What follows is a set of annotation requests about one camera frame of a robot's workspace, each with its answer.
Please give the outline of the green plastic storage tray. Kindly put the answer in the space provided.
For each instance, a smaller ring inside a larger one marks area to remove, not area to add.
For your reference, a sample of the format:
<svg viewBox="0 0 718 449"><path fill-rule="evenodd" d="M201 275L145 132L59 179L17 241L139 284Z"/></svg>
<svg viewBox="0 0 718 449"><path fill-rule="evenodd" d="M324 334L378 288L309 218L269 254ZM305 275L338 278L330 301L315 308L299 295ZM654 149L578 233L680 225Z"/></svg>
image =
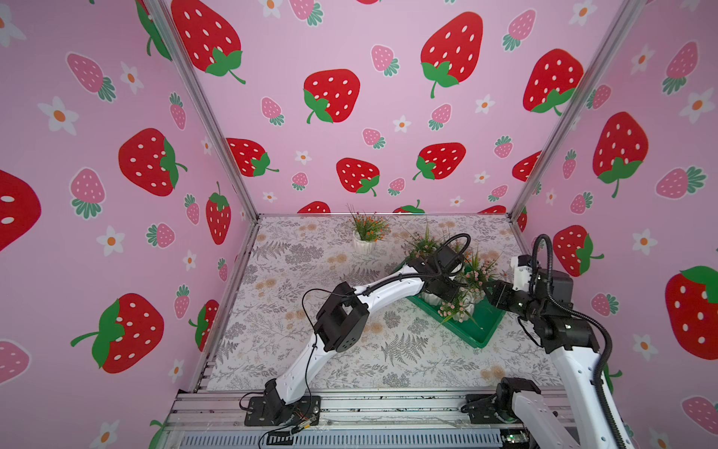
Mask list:
<svg viewBox="0 0 718 449"><path fill-rule="evenodd" d="M497 260L473 258L454 275L455 292L449 299L431 297L428 292L408 300L447 327L473 348L484 348L501 323L504 312L491 305L482 288L497 277Z"/></svg>

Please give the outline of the pink flower pot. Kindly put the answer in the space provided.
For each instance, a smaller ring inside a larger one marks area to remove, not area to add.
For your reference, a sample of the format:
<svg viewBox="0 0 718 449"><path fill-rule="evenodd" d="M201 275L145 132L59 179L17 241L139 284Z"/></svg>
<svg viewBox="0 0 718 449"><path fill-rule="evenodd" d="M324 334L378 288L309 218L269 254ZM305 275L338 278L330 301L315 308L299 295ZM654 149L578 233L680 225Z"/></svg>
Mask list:
<svg viewBox="0 0 718 449"><path fill-rule="evenodd" d="M484 298L484 293L480 293L478 290L460 289L453 300L444 300L439 306L438 314L441 317L441 325L450 321L476 323L473 314L477 304Z"/></svg>
<svg viewBox="0 0 718 449"><path fill-rule="evenodd" d="M407 260L420 258L430 260L430 258L439 250L443 244L431 231L430 226L426 225L423 231L414 232L405 240L403 248L406 253Z"/></svg>

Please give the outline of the orange flower potted plant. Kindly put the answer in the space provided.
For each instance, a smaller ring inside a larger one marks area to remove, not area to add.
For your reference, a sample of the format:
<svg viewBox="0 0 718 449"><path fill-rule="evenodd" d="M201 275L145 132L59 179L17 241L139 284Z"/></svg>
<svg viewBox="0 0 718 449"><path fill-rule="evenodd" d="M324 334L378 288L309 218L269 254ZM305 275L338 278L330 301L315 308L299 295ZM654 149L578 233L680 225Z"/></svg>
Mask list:
<svg viewBox="0 0 718 449"><path fill-rule="evenodd" d="M465 257L463 268L456 276L461 285L464 297L473 304L485 299L485 290L495 280L497 275L498 254L494 257L491 254L478 252L470 253Z"/></svg>

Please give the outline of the tall orange flower pot back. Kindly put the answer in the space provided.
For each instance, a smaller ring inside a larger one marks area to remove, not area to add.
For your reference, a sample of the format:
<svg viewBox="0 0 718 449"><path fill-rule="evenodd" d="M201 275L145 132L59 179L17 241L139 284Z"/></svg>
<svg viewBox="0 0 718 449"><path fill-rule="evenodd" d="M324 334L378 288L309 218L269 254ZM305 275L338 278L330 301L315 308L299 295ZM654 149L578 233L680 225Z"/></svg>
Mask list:
<svg viewBox="0 0 718 449"><path fill-rule="evenodd" d="M354 208L349 209L353 224L353 247L358 254L371 254L379 241L390 233L388 219L376 213L361 213Z"/></svg>

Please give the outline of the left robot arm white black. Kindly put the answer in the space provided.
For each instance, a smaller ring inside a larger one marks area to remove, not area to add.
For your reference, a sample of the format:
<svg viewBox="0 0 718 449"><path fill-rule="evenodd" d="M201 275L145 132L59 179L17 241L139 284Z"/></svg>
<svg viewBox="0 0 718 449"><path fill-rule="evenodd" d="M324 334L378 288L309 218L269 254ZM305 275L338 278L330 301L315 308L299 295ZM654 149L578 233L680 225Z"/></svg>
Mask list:
<svg viewBox="0 0 718 449"><path fill-rule="evenodd" d="M332 357L361 340L370 314L424 291L437 297L456 292L458 284L454 278L461 267L460 262L443 264L413 259L377 282L337 285L316 317L310 319L312 336L306 347L284 374L266 383L267 402L280 408L298 402Z"/></svg>

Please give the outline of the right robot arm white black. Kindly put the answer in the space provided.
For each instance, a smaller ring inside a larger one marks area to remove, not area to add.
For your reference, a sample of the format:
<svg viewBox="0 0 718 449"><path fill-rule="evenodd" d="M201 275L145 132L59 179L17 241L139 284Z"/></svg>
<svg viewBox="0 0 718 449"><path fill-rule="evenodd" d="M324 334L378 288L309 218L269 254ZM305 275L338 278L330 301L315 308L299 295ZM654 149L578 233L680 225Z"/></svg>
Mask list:
<svg viewBox="0 0 718 449"><path fill-rule="evenodd" d="M604 367L611 338L571 302L570 275L529 266L514 269L512 282L493 281L486 298L533 326L538 345L555 365L565 389L578 437L552 415L531 381L510 378L495 395L495 408L517 418L541 448L633 448L609 388Z"/></svg>

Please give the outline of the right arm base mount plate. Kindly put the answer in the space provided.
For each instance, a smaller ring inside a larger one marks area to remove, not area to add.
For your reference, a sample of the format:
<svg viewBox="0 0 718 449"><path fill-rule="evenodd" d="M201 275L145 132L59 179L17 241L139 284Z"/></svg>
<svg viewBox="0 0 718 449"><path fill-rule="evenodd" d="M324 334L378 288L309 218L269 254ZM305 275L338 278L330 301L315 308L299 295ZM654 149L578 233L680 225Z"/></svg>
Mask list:
<svg viewBox="0 0 718 449"><path fill-rule="evenodd" d="M523 425L523 422L508 409L501 408L497 394L469 394L460 412L469 416L474 425Z"/></svg>

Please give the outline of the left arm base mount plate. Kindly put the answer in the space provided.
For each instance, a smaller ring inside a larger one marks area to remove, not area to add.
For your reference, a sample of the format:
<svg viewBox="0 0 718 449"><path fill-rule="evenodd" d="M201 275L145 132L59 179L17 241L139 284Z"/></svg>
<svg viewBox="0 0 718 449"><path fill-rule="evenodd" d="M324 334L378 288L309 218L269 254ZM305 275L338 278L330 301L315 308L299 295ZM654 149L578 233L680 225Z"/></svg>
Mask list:
<svg viewBox="0 0 718 449"><path fill-rule="evenodd" d="M321 414L322 397L304 396L286 405L279 398L253 397L244 418L246 427L282 427L286 425L317 425Z"/></svg>

